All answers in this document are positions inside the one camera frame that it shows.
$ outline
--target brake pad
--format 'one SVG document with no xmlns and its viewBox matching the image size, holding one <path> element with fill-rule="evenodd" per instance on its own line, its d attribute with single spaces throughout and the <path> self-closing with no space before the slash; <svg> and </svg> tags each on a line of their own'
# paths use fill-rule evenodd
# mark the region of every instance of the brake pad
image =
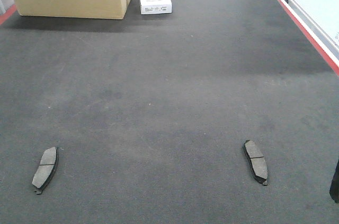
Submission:
<svg viewBox="0 0 339 224">
<path fill-rule="evenodd" d="M 251 167 L 254 179 L 263 185 L 268 185 L 267 164 L 265 157 L 261 153 L 259 147 L 254 143 L 254 141 L 247 140 L 244 143 L 243 148 Z"/>
<path fill-rule="evenodd" d="M 38 170 L 34 174 L 32 184 L 35 186 L 35 193 L 41 194 L 54 176 L 58 165 L 58 147 L 52 147 L 44 151 Z"/>
</svg>

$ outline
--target floor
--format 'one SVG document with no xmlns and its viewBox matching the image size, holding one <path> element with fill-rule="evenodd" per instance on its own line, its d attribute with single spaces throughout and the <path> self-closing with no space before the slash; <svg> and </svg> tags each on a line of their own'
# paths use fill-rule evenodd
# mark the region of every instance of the floor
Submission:
<svg viewBox="0 0 339 224">
<path fill-rule="evenodd" d="M 172 2 L 0 26 L 2 224 L 337 223 L 338 77 L 276 0 Z"/>
</svg>

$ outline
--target label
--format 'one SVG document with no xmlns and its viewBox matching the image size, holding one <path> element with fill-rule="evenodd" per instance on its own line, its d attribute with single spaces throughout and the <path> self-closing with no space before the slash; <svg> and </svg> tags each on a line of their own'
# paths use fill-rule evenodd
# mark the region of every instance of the label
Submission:
<svg viewBox="0 0 339 224">
<path fill-rule="evenodd" d="M 337 32 L 337 35 L 334 37 L 334 39 L 339 42 L 339 32 Z"/>
<path fill-rule="evenodd" d="M 145 7 L 145 12 L 151 12 L 151 11 L 167 11 L 167 6 Z"/>
</svg>

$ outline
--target brake pad friction material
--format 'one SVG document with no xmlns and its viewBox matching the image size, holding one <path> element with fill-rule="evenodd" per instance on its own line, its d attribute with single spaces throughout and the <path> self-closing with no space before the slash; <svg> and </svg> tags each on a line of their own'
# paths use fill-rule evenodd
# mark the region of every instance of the brake pad friction material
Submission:
<svg viewBox="0 0 339 224">
<path fill-rule="evenodd" d="M 244 143 L 244 151 L 248 159 L 249 165 L 254 179 L 263 185 L 268 185 L 267 178 L 267 164 L 265 157 L 261 153 L 259 147 L 252 140 L 248 140 Z"/>
<path fill-rule="evenodd" d="M 37 195 L 41 194 L 43 189 L 52 179 L 58 164 L 58 147 L 52 147 L 44 151 L 38 170 L 34 174 L 32 184 L 35 186 Z"/>
</svg>

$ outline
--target red floor trim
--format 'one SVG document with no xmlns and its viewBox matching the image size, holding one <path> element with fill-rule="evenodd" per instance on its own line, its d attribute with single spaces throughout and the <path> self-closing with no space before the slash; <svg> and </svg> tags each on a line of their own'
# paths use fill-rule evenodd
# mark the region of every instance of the red floor trim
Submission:
<svg viewBox="0 0 339 224">
<path fill-rule="evenodd" d="M 0 15 L 0 25 L 2 25 L 8 18 L 10 18 L 10 16 L 16 12 L 16 6 L 15 4 L 12 5 L 5 14 Z"/>
</svg>

